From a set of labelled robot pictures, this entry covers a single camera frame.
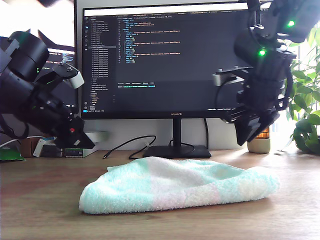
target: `white towel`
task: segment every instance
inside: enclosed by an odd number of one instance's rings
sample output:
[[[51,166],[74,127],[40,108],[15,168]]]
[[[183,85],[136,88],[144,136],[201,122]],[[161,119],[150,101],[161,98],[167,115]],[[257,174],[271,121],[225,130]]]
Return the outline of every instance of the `white towel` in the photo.
[[[108,167],[82,192],[87,214],[133,213],[254,201],[279,189],[267,168],[236,168],[211,160],[137,159]]]

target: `desk surface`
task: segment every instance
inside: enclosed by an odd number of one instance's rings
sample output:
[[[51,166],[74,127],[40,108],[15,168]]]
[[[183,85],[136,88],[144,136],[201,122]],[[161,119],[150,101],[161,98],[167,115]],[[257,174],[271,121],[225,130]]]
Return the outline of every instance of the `desk surface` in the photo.
[[[259,201],[135,214],[80,212],[84,187],[106,167],[128,163],[129,154],[1,163],[1,239],[320,239],[320,157],[299,153],[212,152],[213,161],[243,169],[263,166],[279,175],[281,190]]]

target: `monitor base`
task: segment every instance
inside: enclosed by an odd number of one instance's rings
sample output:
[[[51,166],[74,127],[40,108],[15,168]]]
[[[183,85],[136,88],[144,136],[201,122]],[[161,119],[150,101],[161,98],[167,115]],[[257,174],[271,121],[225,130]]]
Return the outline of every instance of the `monitor base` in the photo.
[[[143,157],[160,157],[165,159],[209,159],[211,154],[205,146],[151,146]]]

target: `small jar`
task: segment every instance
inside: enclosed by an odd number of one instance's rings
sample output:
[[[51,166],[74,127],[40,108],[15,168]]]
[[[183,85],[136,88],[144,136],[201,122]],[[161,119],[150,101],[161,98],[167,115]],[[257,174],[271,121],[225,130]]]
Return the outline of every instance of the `small jar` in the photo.
[[[250,153],[268,154],[271,151],[271,139],[269,127],[247,144]]]

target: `robotic arm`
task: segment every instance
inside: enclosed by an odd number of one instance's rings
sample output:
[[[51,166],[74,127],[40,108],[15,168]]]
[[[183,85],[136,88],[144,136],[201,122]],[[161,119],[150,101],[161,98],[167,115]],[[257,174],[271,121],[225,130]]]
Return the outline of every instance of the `robotic arm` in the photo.
[[[227,113],[224,120],[235,124],[237,142],[251,142],[279,118],[279,111],[288,107],[293,87],[290,66],[297,57],[279,40],[302,43],[320,20],[319,0],[273,0],[266,16],[266,24],[251,27],[261,10],[259,0],[247,0],[249,18],[247,29],[234,43],[235,54],[251,67],[217,72],[213,80],[217,86],[243,79],[243,90],[237,94],[240,104]],[[287,87],[284,97],[280,95]]]
[[[68,81],[75,89],[80,87],[84,80],[79,71],[62,62],[35,82],[49,57],[47,46],[22,31],[14,32],[8,41],[10,46],[5,51],[0,49],[0,133],[25,139],[31,124],[56,137],[55,144],[60,148],[92,149],[95,145],[84,133],[84,121],[51,94],[62,81]],[[7,125],[3,113],[13,114],[25,124],[21,136]]]

